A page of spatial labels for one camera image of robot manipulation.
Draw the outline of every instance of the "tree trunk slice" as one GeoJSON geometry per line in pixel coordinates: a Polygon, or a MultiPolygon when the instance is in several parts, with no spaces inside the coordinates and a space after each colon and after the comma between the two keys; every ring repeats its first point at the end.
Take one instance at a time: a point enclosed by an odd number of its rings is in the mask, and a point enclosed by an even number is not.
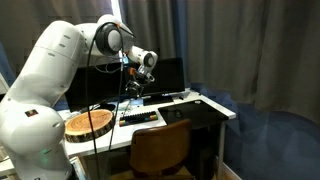
{"type": "MultiPolygon", "coordinates": [[[[108,133],[115,122],[109,110],[90,111],[95,138],[108,133]]],[[[86,142],[93,139],[88,112],[82,113],[66,122],[65,138],[69,142],[86,142]]]]}

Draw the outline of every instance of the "brown chair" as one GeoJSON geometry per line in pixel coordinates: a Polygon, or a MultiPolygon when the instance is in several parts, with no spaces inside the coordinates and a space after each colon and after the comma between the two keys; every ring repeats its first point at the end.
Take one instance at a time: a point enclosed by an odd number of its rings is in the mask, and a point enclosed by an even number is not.
{"type": "Polygon", "coordinates": [[[189,119],[161,127],[137,130],[131,141],[130,166],[140,179],[194,179],[172,176],[178,172],[190,149],[189,119]]]}

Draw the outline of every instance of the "keyboard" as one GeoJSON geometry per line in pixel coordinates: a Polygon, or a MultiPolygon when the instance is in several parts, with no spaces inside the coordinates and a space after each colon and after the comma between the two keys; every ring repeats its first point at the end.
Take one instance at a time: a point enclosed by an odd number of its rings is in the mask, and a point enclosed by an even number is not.
{"type": "Polygon", "coordinates": [[[145,113],[126,115],[120,118],[119,126],[128,126],[133,124],[145,123],[158,120],[156,111],[150,111],[145,113]]]}

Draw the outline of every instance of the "curtain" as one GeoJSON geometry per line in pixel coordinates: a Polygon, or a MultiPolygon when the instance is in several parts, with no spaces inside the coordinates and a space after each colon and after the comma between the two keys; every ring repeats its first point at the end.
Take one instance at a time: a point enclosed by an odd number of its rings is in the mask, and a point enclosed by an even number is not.
{"type": "Polygon", "coordinates": [[[320,2],[272,0],[255,105],[320,123],[320,2]]]}
{"type": "Polygon", "coordinates": [[[154,51],[159,59],[176,57],[170,0],[119,0],[123,21],[136,36],[135,46],[154,51]]]}
{"type": "Polygon", "coordinates": [[[8,86],[10,87],[15,81],[16,77],[13,74],[8,62],[8,58],[4,52],[3,46],[0,42],[0,73],[8,86]]]}
{"type": "Polygon", "coordinates": [[[2,0],[0,42],[12,71],[19,75],[33,45],[51,22],[94,23],[103,14],[112,14],[110,0],[2,0]]]}
{"type": "Polygon", "coordinates": [[[320,123],[320,1],[121,3],[137,44],[184,57],[189,82],[320,123]]]}

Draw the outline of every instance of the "table leg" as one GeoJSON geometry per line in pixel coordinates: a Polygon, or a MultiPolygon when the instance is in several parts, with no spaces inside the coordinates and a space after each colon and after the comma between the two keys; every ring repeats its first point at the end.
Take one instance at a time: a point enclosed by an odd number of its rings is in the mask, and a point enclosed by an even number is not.
{"type": "Polygon", "coordinates": [[[218,180],[222,180],[225,130],[226,130],[226,123],[222,121],[220,125],[220,139],[219,139],[218,180]]]}

